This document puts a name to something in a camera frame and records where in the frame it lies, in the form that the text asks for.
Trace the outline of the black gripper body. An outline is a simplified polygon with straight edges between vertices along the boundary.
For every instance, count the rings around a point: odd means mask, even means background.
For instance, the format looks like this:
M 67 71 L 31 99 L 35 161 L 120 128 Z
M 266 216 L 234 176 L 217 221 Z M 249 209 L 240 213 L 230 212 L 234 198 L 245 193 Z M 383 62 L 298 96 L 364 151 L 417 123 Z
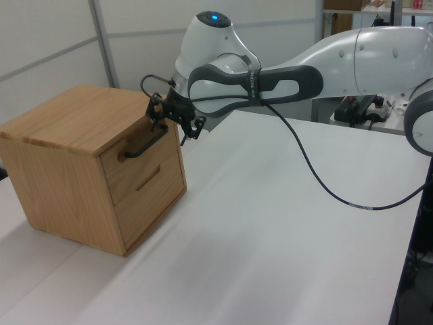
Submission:
M 166 118 L 176 123 L 190 123 L 196 117 L 192 102 L 184 97 L 165 99 L 162 103 L 162 111 Z

